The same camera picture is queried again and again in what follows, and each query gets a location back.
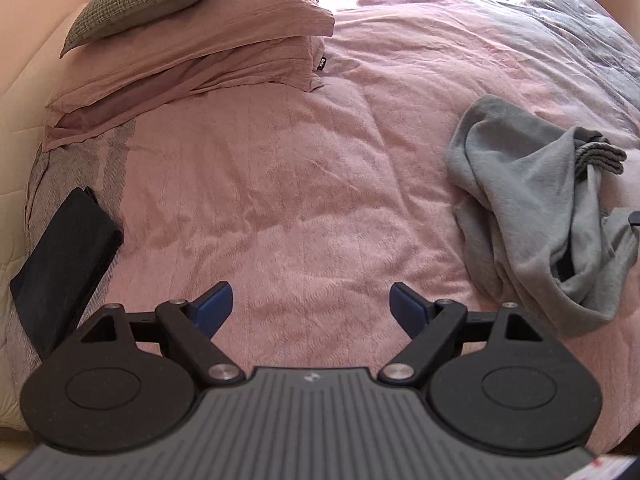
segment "pink bedsheet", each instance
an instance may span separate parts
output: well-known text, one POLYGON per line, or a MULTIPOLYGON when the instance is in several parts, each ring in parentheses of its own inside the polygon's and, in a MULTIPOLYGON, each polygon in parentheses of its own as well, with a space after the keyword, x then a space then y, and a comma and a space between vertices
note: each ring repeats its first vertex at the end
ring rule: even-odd
MULTIPOLYGON (((149 310, 227 280, 235 309, 214 341, 245 370, 377 370, 408 341, 388 310, 394 281, 496 307, 468 280, 444 167, 480 96, 605 131, 628 162, 615 182, 604 175, 604 202, 640 208, 640 112, 627 77, 640 53, 591 0, 540 2, 321 0, 336 13, 322 88, 219 89, 41 155, 30 241, 69 189, 91 185, 125 232, 94 308, 149 310)), ((640 420, 639 280, 636 267, 614 322, 568 342, 603 388, 596 452, 640 420)), ((16 377, 28 365, 14 355, 16 377)))

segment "pink pillowcase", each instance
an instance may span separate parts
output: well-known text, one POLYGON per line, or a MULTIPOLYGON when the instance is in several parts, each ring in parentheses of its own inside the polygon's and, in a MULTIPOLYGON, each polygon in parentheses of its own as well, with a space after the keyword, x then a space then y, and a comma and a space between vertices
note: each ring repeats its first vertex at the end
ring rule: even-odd
POLYGON ((310 92, 322 86, 314 70, 323 53, 320 37, 295 36, 184 61, 65 114, 46 126, 44 149, 96 137, 169 101, 217 88, 275 82, 310 92))
MULTIPOLYGON (((292 63, 292 67, 304 70, 304 73, 294 76, 289 71, 285 76, 282 51, 270 54, 269 49, 257 47, 255 55, 260 56, 262 62, 251 60, 237 52, 222 56, 227 72, 214 70, 216 73, 212 73, 207 80, 218 82, 212 83, 211 88, 222 84, 222 80, 225 86, 234 86, 245 84, 250 79, 251 82, 286 80, 289 81, 286 84, 295 82, 294 86, 312 89, 312 70, 317 65, 313 65, 309 59, 318 57, 320 48, 318 40, 313 40, 312 37, 330 36, 333 31, 333 15, 319 7, 316 0, 201 0, 160 20, 80 46, 65 56, 65 59, 70 58, 65 73, 47 104, 44 149, 51 150, 106 131, 108 128, 98 127, 100 120, 92 118, 89 112, 100 109, 102 118, 106 117, 105 110, 111 110, 107 115, 113 115, 116 111, 116 116, 130 115, 123 115, 119 107, 113 107, 113 102, 106 108, 85 110, 87 113, 84 115, 79 112, 61 123, 67 114, 90 107, 134 82, 187 61, 246 45, 302 37, 293 42, 285 42, 284 46, 288 49, 289 60, 298 60, 292 63), (232 66, 231 62, 238 59, 243 60, 242 64, 232 66)), ((202 62, 209 63, 209 68, 213 70, 212 60, 213 58, 202 62)), ((159 106, 167 102, 165 99, 169 95, 177 98, 198 87, 200 83, 194 86, 194 81, 190 78, 176 78, 175 74, 180 72, 194 75, 194 71, 189 70, 187 65, 171 75, 165 75, 162 85, 173 78, 176 89, 160 85, 162 90, 159 94, 147 98, 142 108, 149 110, 152 102, 159 106)), ((152 81, 150 88, 160 88, 158 80, 152 81)), ((140 105, 137 102, 131 110, 140 105)), ((113 121, 114 116, 108 123, 113 124, 113 121)))

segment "black circular pad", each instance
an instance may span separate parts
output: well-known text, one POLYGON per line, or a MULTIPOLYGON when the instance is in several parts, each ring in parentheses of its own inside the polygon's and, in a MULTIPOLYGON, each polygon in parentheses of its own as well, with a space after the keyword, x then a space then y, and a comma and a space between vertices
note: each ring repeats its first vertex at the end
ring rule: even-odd
POLYGON ((514 410, 540 408, 556 395, 556 382, 544 372, 522 366, 500 368, 482 380, 484 394, 496 404, 514 410))
POLYGON ((72 377, 66 395, 80 408, 113 410, 131 402, 140 387, 140 379, 122 368, 94 368, 72 377))
POLYGON ((76 453, 112 453, 148 444, 183 420, 195 395, 188 373, 134 344, 111 345, 61 349, 27 379, 20 406, 37 439, 76 453))
POLYGON ((517 343, 518 351, 487 345, 447 362, 431 380, 431 406, 492 452, 547 454, 583 444, 600 413, 598 384, 568 351, 517 343))

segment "bed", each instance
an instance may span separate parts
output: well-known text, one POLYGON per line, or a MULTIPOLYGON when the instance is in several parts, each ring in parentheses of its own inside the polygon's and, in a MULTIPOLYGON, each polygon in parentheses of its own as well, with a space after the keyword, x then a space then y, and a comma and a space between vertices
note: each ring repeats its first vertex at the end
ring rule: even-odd
MULTIPOLYGON (((204 88, 39 150, 27 252, 75 187, 94 189, 123 227, 85 317, 109 302, 149 310, 227 280, 236 306, 214 341, 245 370, 377 370, 407 342, 388 312, 393 282, 494 310, 466 273, 451 214, 461 193, 444 163, 460 117, 486 94, 606 132, 628 159, 622 176, 603 177, 602 201, 640 208, 640 50, 595 1, 319 4, 335 28, 312 91, 204 88)), ((639 280, 636 266, 615 320, 566 342, 603 389, 596 453, 640 422, 639 280)), ((38 364, 24 339, 13 312, 17 391, 38 364)))

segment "gray ribbed plate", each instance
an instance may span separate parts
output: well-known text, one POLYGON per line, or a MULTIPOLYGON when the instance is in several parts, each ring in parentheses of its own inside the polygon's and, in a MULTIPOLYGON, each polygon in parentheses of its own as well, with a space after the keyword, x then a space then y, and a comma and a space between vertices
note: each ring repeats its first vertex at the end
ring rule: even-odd
POLYGON ((587 465, 583 449, 546 458, 492 455, 455 440, 413 390, 364 368, 258 368, 209 390, 193 416, 151 446, 74 456, 39 446, 9 480, 549 480, 587 465))

